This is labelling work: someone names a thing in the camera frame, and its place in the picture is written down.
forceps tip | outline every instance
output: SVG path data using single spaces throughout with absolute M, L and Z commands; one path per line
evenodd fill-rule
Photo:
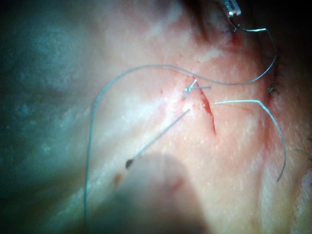
M 219 0 L 219 2 L 228 18 L 239 16 L 242 13 L 236 0 Z

skin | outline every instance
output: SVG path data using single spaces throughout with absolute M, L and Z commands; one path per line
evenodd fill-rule
M 190 2 L 1 3 L 2 230 L 87 232 L 83 185 L 92 105 L 120 73 L 163 63 L 240 82 L 267 68 L 273 59 L 268 38 L 233 34 L 216 2 Z M 310 38 L 300 16 L 298 26 L 269 4 L 253 2 L 240 5 L 237 23 L 268 27 L 280 52 L 261 80 L 224 86 L 198 79 L 196 85 L 211 89 L 184 98 L 194 77 L 149 68 L 128 74 L 104 95 L 92 141 L 90 231 L 312 231 L 312 164 L 297 150 L 312 152 Z M 279 95 L 268 93 L 272 82 L 283 85 Z M 278 183 L 283 148 L 275 126 L 256 104 L 214 105 L 235 99 L 258 99 L 276 118 L 288 155 Z

blue suture thread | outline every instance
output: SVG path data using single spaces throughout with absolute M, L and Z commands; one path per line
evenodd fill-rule
M 245 28 L 241 28 L 240 25 L 236 25 L 232 19 L 228 18 L 228 21 L 230 23 L 230 25 L 234 28 L 234 31 L 236 31 L 236 29 L 242 31 L 242 32 L 247 32 L 247 33 L 261 33 L 261 32 L 267 32 L 269 35 L 269 38 L 271 40 L 272 46 L 273 46 L 273 50 L 274 50 L 274 58 L 273 61 L 271 62 L 271 64 L 268 66 L 268 68 L 261 74 L 259 75 L 257 78 L 249 80 L 247 82 L 240 82 L 240 83 L 234 83 L 232 85 L 238 85 L 238 84 L 250 84 L 258 79 L 260 79 L 261 77 L 263 77 L 275 64 L 276 60 L 277 60 L 277 49 L 276 49 L 276 45 L 275 42 L 273 40 L 273 37 L 270 33 L 270 31 L 267 28 L 259 28 L 259 29 L 245 29 Z
M 226 104 L 226 103 L 234 103 L 234 102 L 255 102 L 255 103 L 258 103 L 263 110 L 265 110 L 268 115 L 270 116 L 270 118 L 272 119 L 276 129 L 277 129 L 277 132 L 278 132 L 278 135 L 282 141 L 282 144 L 283 144 L 283 150 L 284 150 L 284 163 L 283 163 L 283 168 L 282 168 L 282 171 L 281 173 L 279 174 L 279 177 L 277 178 L 277 182 L 281 179 L 282 175 L 283 175 L 283 172 L 285 170 L 285 166 L 286 166 L 286 158 L 287 158 L 287 152 L 286 152 L 286 143 L 285 143 L 285 139 L 284 139 L 284 136 L 283 136 L 283 133 L 282 133 L 282 130 L 280 129 L 280 127 L 278 126 L 277 124 L 277 121 L 276 119 L 273 117 L 273 115 L 271 114 L 270 110 L 259 100 L 229 100 L 229 101 L 218 101 L 218 102 L 215 102 L 214 104 L 215 105 L 218 105 L 218 104 Z
M 156 141 L 158 141 L 169 129 L 171 129 L 176 123 L 178 123 L 188 112 L 190 109 L 181 114 L 175 121 L 173 121 L 168 127 L 166 127 L 158 136 L 156 136 L 150 143 L 145 145 L 135 156 L 134 158 L 139 157 L 145 150 L 147 150 L 151 145 L 153 145 Z
M 239 25 L 235 25 L 232 20 L 230 18 L 228 18 L 230 24 L 235 28 L 235 29 L 239 29 L 241 31 L 244 32 L 263 32 L 266 31 L 271 39 L 271 42 L 273 44 L 273 48 L 274 48 L 274 52 L 275 52 L 275 56 L 274 59 L 272 61 L 272 63 L 270 64 L 270 66 L 258 77 L 251 79 L 249 81 L 244 81 L 244 82 L 237 82 L 237 83 L 224 83 L 224 82 L 220 82 L 220 81 L 215 81 L 215 80 L 211 80 L 208 78 L 205 78 L 203 76 L 200 76 L 196 73 L 187 71 L 186 69 L 183 69 L 181 67 L 175 66 L 175 65 L 169 65 L 169 64 L 147 64 L 147 65 L 142 65 L 142 66 L 138 66 L 132 69 L 129 69 L 123 73 L 121 73 L 120 75 L 118 75 L 117 77 L 115 77 L 114 79 L 112 79 L 98 94 L 94 104 L 93 104 L 93 109 L 92 109 L 92 114 L 91 114 L 91 121 L 90 121 L 90 129 L 89 129 L 89 141 L 88 141 L 88 149 L 87 149 L 87 159 L 86 159 L 86 175 L 85 175 L 85 184 L 84 184 L 84 198 L 83 198 L 83 203 L 84 203 L 84 221 L 85 221 L 85 225 L 88 228 L 88 199 L 87 199 L 87 185 L 88 185 L 88 178 L 89 178 L 89 167 L 90 167 L 90 158 L 91 158 L 91 142 L 92 142 L 92 133 L 93 133 L 93 124 L 94 124 L 94 118 L 96 115 L 96 110 L 98 107 L 98 103 L 100 102 L 100 100 L 102 99 L 103 95 L 105 94 L 105 92 L 116 82 L 118 81 L 120 78 L 124 77 L 125 75 L 140 70 L 140 69 L 146 69 L 146 68 L 153 68 L 153 67 L 159 67 L 159 68 L 172 68 L 172 69 L 176 69 L 179 70 L 181 72 L 184 72 L 188 75 L 194 76 L 196 78 L 200 78 L 215 84 L 221 84 L 221 85 L 244 85 L 244 84 L 250 84 L 255 82 L 256 80 L 260 79 L 261 77 L 263 77 L 274 65 L 276 59 L 277 59 L 277 52 L 276 52 L 276 46 L 274 43 L 274 40 L 269 32 L 268 29 L 263 28 L 263 29 L 243 29 L 240 28 Z

pale skin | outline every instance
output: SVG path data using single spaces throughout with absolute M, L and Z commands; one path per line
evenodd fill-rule
M 285 64 L 274 80 L 268 74 L 250 85 L 224 86 L 148 68 L 121 78 L 103 96 L 89 176 L 91 230 L 312 231 L 309 49 L 295 43 L 299 29 L 265 5 L 252 11 L 255 6 L 242 3 L 237 22 L 270 29 Z M 230 32 L 213 1 L 33 1 L 0 9 L 0 225 L 7 233 L 86 232 L 92 105 L 120 73 L 161 63 L 239 82 L 261 74 L 273 57 L 267 38 Z M 192 84 L 211 88 L 192 89 L 185 98 Z M 270 95 L 274 87 L 279 95 Z M 279 182 L 283 148 L 268 115 L 251 103 L 214 105 L 236 99 L 260 100 L 276 118 L 288 156 Z

